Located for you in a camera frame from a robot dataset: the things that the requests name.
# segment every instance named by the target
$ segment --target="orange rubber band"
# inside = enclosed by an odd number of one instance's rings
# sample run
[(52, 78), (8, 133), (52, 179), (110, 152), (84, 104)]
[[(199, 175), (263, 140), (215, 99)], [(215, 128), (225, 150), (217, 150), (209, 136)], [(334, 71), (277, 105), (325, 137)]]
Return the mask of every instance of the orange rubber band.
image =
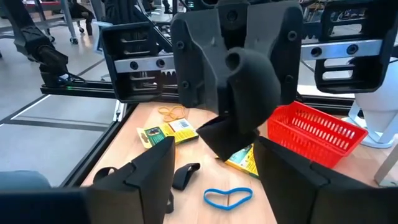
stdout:
[[(181, 110), (181, 114), (178, 115), (175, 113), (175, 111), (178, 109)], [(182, 119), (185, 117), (185, 112), (184, 112), (184, 107), (177, 105), (177, 106), (173, 106), (171, 109), (166, 107), (166, 106), (161, 106), (157, 109), (157, 111), (164, 115), (163, 117), (163, 121), (165, 122), (171, 122), (171, 121), (175, 121), (176, 119)]]

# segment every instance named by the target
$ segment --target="wooden surface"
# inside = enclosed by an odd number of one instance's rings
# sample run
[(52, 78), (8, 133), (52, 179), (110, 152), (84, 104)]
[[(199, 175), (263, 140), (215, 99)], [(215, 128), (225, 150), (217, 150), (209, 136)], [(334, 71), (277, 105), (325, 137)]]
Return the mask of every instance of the wooden surface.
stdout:
[[(107, 166), (119, 168), (144, 152), (145, 149), (137, 135), (136, 128), (151, 127), (163, 123), (163, 116), (157, 111), (160, 106), (173, 105), (168, 103), (142, 103), (135, 109), (83, 185), (91, 185), (95, 173), (100, 168)], [(185, 109), (185, 114), (194, 128), (199, 128), (215, 117), (215, 114), (199, 109)], [(259, 129), (261, 134), (266, 136), (266, 124), (263, 124)], [(390, 151), (390, 149), (377, 150), (358, 146), (350, 156), (339, 162), (335, 170), (375, 186), (373, 176)], [(257, 223), (258, 220), (266, 224), (276, 223), (260, 181), (217, 161), (214, 152), (201, 139), (186, 142), (176, 147), (175, 168), (178, 169), (191, 162), (199, 162), (201, 168), (194, 173), (183, 192), (173, 190), (175, 210), (165, 216), (164, 223), (242, 224)], [(398, 170), (394, 168), (393, 173), (398, 174)], [(253, 198), (230, 212), (213, 208), (203, 201), (203, 192), (206, 189), (229, 190), (234, 187), (252, 188)], [(229, 198), (212, 196), (211, 199), (216, 203), (228, 205), (235, 203), (242, 197), (244, 196), (237, 194)]]

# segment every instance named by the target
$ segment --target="bolt hole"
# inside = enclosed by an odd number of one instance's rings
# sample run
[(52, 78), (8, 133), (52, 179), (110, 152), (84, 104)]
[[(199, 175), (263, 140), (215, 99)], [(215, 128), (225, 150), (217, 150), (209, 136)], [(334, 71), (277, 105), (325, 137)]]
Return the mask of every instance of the bolt hole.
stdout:
[(230, 22), (234, 22), (238, 19), (238, 13), (235, 10), (231, 10), (227, 13), (226, 17)]
[(312, 57), (319, 57), (319, 55), (321, 55), (321, 54), (322, 54), (322, 49), (320, 47), (314, 47), (311, 50)]
[(187, 82), (187, 81), (183, 81), (182, 82), (182, 88), (189, 88), (189, 82)]
[(182, 41), (178, 41), (178, 42), (177, 42), (177, 48), (178, 48), (178, 49), (183, 49), (184, 46), (185, 46), (185, 45), (184, 45), (184, 42), (182, 42)]
[(347, 47), (347, 54), (352, 55), (358, 51), (358, 46), (356, 44)]
[(241, 57), (238, 53), (231, 53), (226, 57), (226, 66), (231, 70), (235, 70), (241, 63)]
[(297, 33), (296, 33), (295, 31), (290, 31), (290, 32), (287, 34), (287, 38), (288, 38), (290, 41), (294, 41), (294, 40), (297, 38)]
[(133, 70), (137, 70), (138, 69), (138, 63), (137, 62), (131, 62), (130, 63), (130, 68), (132, 68)]
[(159, 59), (159, 60), (156, 61), (156, 65), (157, 65), (159, 68), (163, 68), (164, 65), (165, 65), (165, 62), (163, 61), (163, 59)]

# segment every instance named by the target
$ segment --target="yellow box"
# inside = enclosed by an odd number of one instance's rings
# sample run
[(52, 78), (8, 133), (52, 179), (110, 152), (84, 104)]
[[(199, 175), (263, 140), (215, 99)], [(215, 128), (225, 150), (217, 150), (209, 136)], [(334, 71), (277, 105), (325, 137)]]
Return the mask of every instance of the yellow box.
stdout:
[(195, 128), (186, 119), (178, 119), (152, 128), (137, 128), (137, 132), (146, 149), (167, 136), (174, 136), (176, 145), (199, 137)]
[(225, 163), (258, 178), (259, 174), (257, 172), (256, 162), (254, 161), (253, 149), (254, 144), (250, 144), (244, 149), (235, 152)]

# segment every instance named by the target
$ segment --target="blue rubber band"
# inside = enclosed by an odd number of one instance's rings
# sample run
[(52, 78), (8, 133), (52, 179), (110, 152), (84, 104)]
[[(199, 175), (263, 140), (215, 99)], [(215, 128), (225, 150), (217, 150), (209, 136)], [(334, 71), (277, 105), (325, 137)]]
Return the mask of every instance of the blue rubber band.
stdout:
[[(206, 194), (208, 192), (214, 192), (214, 193), (218, 193), (221, 195), (230, 195), (235, 192), (249, 192), (250, 195), (242, 198), (240, 201), (236, 202), (235, 204), (232, 204), (230, 206), (225, 206), (225, 205), (218, 205), (218, 204), (212, 202), (211, 200), (209, 200), (206, 197)], [(203, 193), (203, 199), (205, 200), (205, 202), (207, 204), (209, 204), (215, 208), (219, 208), (219, 209), (226, 210), (226, 211), (229, 211), (229, 210), (232, 210), (232, 209), (238, 207), (239, 205), (243, 204), (244, 202), (247, 202), (248, 200), (250, 200), (252, 197), (253, 197), (253, 190), (248, 187), (236, 187), (234, 189), (227, 190), (227, 191), (220, 190), (220, 189), (207, 189), (207, 190), (205, 190), (205, 193)]]

